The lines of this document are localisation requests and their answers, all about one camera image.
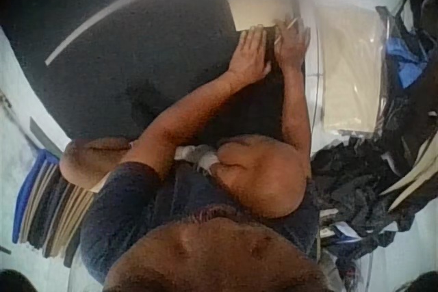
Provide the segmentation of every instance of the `white floor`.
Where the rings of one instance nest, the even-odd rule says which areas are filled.
[[[313,15],[315,6],[330,3],[345,3],[361,8],[374,9],[376,5],[386,5],[395,10],[401,0],[300,0],[302,15],[312,28],[312,42],[306,58],[306,95],[309,104],[309,117],[313,129],[312,152],[330,144],[340,137],[322,128],[322,96],[324,76],[322,66],[318,65],[318,42]],[[69,142],[28,84],[10,44],[0,30],[0,90],[8,97],[18,123],[31,136],[29,119],[32,117],[47,136],[61,149]],[[1,234],[0,245],[12,250],[12,256],[0,254],[0,269],[14,268],[23,272],[39,291],[66,291],[68,270],[60,259],[43,259],[28,245],[12,245],[12,218],[18,189],[28,172],[33,156],[24,137],[0,111],[0,178],[1,178]],[[393,291],[406,281],[430,270],[438,270],[438,202],[430,203],[417,214],[412,229],[400,233],[388,248],[379,248],[374,253],[371,281],[368,291]],[[361,268],[364,280],[368,274],[368,259],[364,257]],[[366,291],[366,283],[359,291]],[[93,291],[83,287],[80,291]]]

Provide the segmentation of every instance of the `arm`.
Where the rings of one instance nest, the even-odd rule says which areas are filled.
[[[266,32],[263,27],[242,33],[228,71],[193,91],[164,111],[143,132],[122,162],[151,166],[165,178],[176,147],[195,136],[236,92],[263,79],[270,72],[264,63]]]
[[[310,176],[311,131],[304,77],[301,72],[309,46],[310,30],[304,28],[302,20],[298,20],[297,29],[289,30],[281,21],[278,21],[277,25],[277,34],[281,34],[281,41],[275,46],[275,55],[285,81],[283,139],[299,152],[306,173]]]

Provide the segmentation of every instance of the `person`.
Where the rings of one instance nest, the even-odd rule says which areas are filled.
[[[310,33],[302,20],[292,29],[289,22],[276,22],[274,46],[285,86],[282,141],[235,136],[217,152],[175,161],[232,95],[270,72],[258,26],[242,32],[223,75],[169,107],[134,143],[68,146],[62,174],[100,189],[81,227],[81,254],[105,292],[326,291],[309,256],[319,218],[301,72]]]

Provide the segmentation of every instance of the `blue cloth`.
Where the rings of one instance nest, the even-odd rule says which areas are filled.
[[[18,243],[21,222],[23,221],[27,202],[29,201],[29,197],[32,192],[32,188],[34,187],[36,177],[38,176],[38,173],[41,170],[41,167],[45,161],[54,164],[58,164],[60,162],[60,160],[52,155],[48,150],[38,150],[38,156],[36,157],[35,163],[32,166],[29,174],[27,174],[24,183],[21,185],[20,191],[16,198],[14,227],[12,228],[13,243]]]
[[[84,218],[83,262],[91,276],[103,283],[117,259],[149,231],[213,205],[243,211],[211,177],[186,164],[177,165],[175,175],[163,184],[147,165],[124,163],[108,177]],[[261,224],[309,254],[318,232],[318,218],[319,212],[307,191],[302,204],[291,215],[264,219]]]
[[[417,56],[410,52],[406,42],[400,38],[390,38],[386,44],[386,52],[394,56],[398,64],[398,76],[403,88],[409,87],[423,73],[427,66],[428,56]]]

